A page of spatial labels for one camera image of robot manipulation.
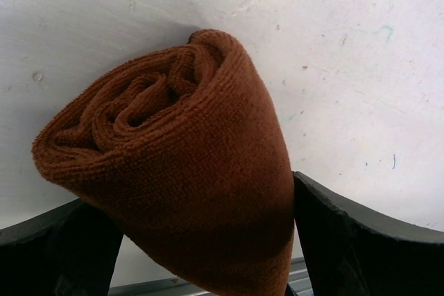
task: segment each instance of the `microfiber towel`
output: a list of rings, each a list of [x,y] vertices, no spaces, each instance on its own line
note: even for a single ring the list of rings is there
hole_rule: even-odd
[[[198,31],[92,83],[33,144],[38,171],[154,261],[222,296],[283,296],[293,178],[243,46]]]

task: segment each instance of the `black plastic piece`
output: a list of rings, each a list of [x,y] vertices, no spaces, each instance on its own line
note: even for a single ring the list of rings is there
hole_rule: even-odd
[[[284,296],[298,296],[296,294],[296,291],[294,291],[289,284],[287,284],[287,288],[285,289],[285,295]]]
[[[106,296],[122,233],[80,200],[0,230],[0,295]]]
[[[442,296],[444,233],[389,218],[294,173],[315,296]]]

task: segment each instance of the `towel fold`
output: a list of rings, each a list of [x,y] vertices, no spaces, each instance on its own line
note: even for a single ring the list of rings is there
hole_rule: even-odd
[[[173,274],[217,295],[283,296],[289,157],[264,83],[229,34],[198,31],[105,74],[32,151],[45,179]]]

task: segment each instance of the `metal surface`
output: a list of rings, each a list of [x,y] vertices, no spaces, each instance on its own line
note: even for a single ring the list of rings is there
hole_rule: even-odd
[[[121,62],[218,28],[257,65],[293,170],[443,231],[443,2],[0,0],[0,228],[74,198],[30,153],[57,111]],[[124,239],[113,286],[168,277]]]

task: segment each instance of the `white surface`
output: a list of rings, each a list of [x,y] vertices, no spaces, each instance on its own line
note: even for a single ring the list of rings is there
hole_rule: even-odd
[[[0,228],[73,199],[31,160],[58,110],[120,62],[219,28],[270,89],[294,170],[444,231],[443,1],[0,0]],[[112,283],[167,276],[126,241]]]

